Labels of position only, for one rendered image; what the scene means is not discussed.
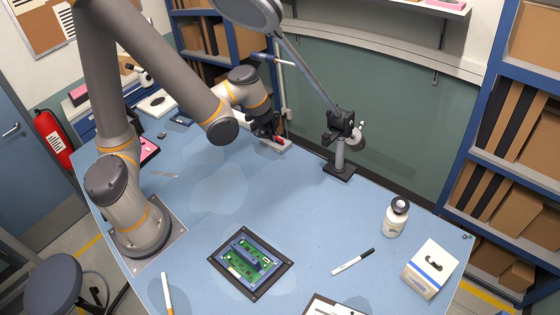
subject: magnifying lamp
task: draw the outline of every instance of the magnifying lamp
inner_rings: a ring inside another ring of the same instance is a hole
[[[329,162],[323,170],[342,181],[347,182],[356,172],[356,167],[344,163],[344,140],[353,151],[360,151],[365,146],[365,139],[358,128],[354,127],[354,111],[339,108],[325,91],[319,80],[307,66],[301,56],[286,39],[280,22],[284,18],[284,9],[280,0],[209,0],[210,5],[223,17],[244,29],[265,33],[278,43],[282,50],[292,59],[311,86],[325,102],[327,126],[332,134],[324,133],[321,144],[329,146],[336,140],[335,160]]]

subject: yellow floor tape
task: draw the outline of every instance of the yellow floor tape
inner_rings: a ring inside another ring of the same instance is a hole
[[[103,236],[103,234],[99,233],[96,237],[94,237],[94,239],[92,239],[89,243],[87,243],[84,247],[82,247],[78,252],[76,252],[73,257],[78,258],[79,255],[81,255],[83,252],[85,252],[86,249],[88,249],[95,242],[97,242],[97,240],[100,239],[102,236]]]
[[[463,288],[465,291],[471,293],[475,297],[485,301],[486,303],[488,303],[488,304],[490,304],[490,305],[492,305],[496,308],[499,308],[501,310],[504,310],[511,315],[515,315],[515,309],[503,304],[502,302],[500,302],[497,299],[491,297],[490,295],[480,291],[479,289],[473,287],[472,285],[466,283],[465,281],[461,280],[461,282],[459,282],[459,287]]]

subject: blue handle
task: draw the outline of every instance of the blue handle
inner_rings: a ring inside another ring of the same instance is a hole
[[[265,53],[251,52],[251,55],[249,55],[249,58],[251,58],[253,60],[256,60],[256,61],[260,61],[260,62],[276,64],[276,62],[274,62],[274,60],[278,57],[274,56],[274,55],[270,55],[270,54],[265,54]]]

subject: stool seat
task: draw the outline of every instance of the stool seat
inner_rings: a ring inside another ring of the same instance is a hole
[[[24,292],[27,315],[64,315],[82,287],[82,266],[68,254],[54,254],[33,272]]]

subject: blue tabletop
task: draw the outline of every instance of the blue tabletop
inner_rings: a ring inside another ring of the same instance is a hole
[[[137,111],[142,136],[161,147],[140,169],[140,187],[146,197],[157,193],[189,229],[185,235],[132,277],[109,238],[111,225],[86,195],[105,241],[152,315],[167,314],[162,271],[176,315],[299,315],[313,293],[370,315],[446,313],[473,245],[462,230],[411,205],[402,234],[387,238],[381,224],[395,194],[358,175],[343,183],[323,172],[326,161],[320,157],[296,145],[280,155],[243,128],[232,144],[212,146],[196,124],[188,128],[169,121],[175,112],[156,120]],[[167,137],[160,140],[162,131]],[[97,158],[94,141],[71,155],[82,186]],[[206,260],[243,225],[294,262],[256,303]],[[427,302],[399,275],[428,238],[459,265]],[[372,255],[330,274],[371,247]]]

